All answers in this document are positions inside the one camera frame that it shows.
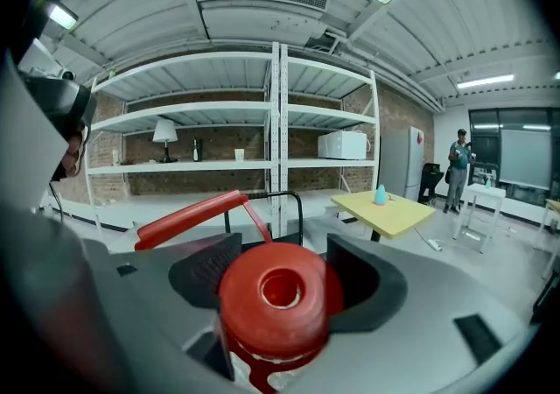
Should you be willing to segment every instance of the white corrugated ceiling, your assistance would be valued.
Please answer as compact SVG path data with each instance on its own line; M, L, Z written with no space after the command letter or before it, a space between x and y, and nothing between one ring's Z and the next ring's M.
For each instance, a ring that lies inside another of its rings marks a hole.
M382 60L406 75L407 81L450 104L468 102L480 92L500 99L519 97L520 91L528 89L534 97L546 94L560 99L558 81L553 80L560 62L550 31L530 0L393 0L386 12L372 0L329 0L325 13L258 0L63 3L80 17L70 34L81 43L64 41L53 29L50 37L54 41L43 40L55 58L82 81L127 58L140 62L148 51L165 44L181 50L217 37L236 39L239 46L244 39L302 45L308 35L312 45L320 42L313 40L326 28L350 39L349 46L343 40L331 50L334 56L344 53L348 60L348 56L357 56L358 49L362 62L369 57ZM274 11L279 19L276 29L270 24ZM291 16L297 19L293 25ZM309 24L301 21L306 17ZM503 73L514 73L514 81L472 92L458 91L455 86L459 81Z

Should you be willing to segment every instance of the red round object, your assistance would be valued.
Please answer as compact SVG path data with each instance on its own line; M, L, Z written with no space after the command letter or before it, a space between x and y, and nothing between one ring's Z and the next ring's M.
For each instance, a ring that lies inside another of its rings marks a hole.
M343 308L342 285L320 256L270 243L237 257L220 282L220 316L248 352L289 359L326 342L328 317Z

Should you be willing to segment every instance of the white lampshade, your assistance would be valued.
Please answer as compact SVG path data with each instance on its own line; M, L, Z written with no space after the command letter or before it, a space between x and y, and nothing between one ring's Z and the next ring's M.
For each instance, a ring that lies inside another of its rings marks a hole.
M177 132L172 120L157 120L153 142L177 142Z

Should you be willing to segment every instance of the brick wall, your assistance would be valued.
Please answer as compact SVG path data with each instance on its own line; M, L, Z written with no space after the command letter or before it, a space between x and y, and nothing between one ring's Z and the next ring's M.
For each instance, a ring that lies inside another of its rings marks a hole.
M399 96L393 89L378 84L379 108L381 113L381 136L386 130L404 129L416 126L424 132L426 161L433 160L433 117L412 101ZM119 116L123 104L113 98L98 95L98 108L95 122ZM215 94L180 95L159 98L129 106L129 112L185 102L210 101L262 101L263 94L256 92L221 92ZM369 87L362 88L348 96L344 101L346 111L362 113L370 100ZM290 96L290 103L308 104L321 108L339 109L340 104L313 98ZM373 106L366 114L373 113ZM373 127L361 125L355 128L365 132L372 144L367 154L373 157ZM203 141L205 160L233 159L234 148L244 148L246 158L263 158L264 137L262 128L200 128L177 130L178 142L169 144L170 155L174 158L191 160L193 138ZM317 157L317 137L324 134L318 130L293 130L288 136L289 156L293 158ZM151 142L152 133L137 134L124 139L125 158L135 163L147 162L150 158L159 159L163 155L163 145ZM117 134L103 133L89 147L90 166L111 165L112 151L121 149L121 138ZM64 179L57 184L62 198L70 201L88 202L84 171L73 179ZM346 182L351 190L360 191L371 188L372 170L368 168L344 169ZM234 188L256 190L264 188L262 170L222 171L222 172L162 172L139 173L125 177L130 194L197 193L225 191ZM338 168L301 168L288 172L289 188L292 190L315 190L339 187ZM96 203L120 200L124 195L123 176L95 176L92 186Z

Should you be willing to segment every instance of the hand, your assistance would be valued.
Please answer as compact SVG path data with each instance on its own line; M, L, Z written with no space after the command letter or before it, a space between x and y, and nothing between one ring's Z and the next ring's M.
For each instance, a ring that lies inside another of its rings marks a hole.
M73 178L77 172L76 162L78 162L78 158L80 156L80 147L83 140L81 135L82 130L83 126L76 132L75 135L68 139L68 149L60 161L60 164L66 172L67 178Z

